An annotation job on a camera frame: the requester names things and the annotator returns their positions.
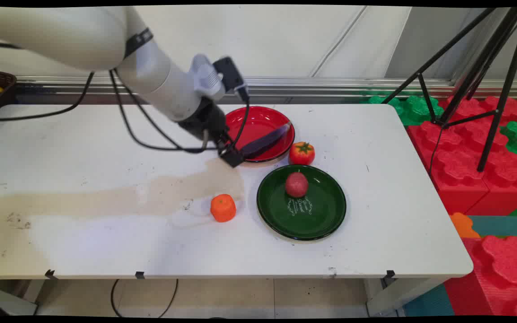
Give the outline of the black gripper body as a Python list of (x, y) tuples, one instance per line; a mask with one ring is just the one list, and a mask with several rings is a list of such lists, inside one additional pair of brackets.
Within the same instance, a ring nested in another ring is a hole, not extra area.
[(214, 143), (214, 131), (228, 131), (224, 112), (212, 100), (201, 100), (197, 110), (179, 126), (207, 143)]

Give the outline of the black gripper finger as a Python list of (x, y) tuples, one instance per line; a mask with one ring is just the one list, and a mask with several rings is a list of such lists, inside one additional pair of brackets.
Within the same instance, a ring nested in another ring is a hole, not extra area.
[(231, 153), (234, 150), (232, 137), (228, 131), (214, 131), (214, 144), (217, 153)]
[(232, 168), (245, 162), (244, 155), (242, 155), (242, 153), (240, 153), (236, 148), (224, 148), (220, 150), (219, 158)]

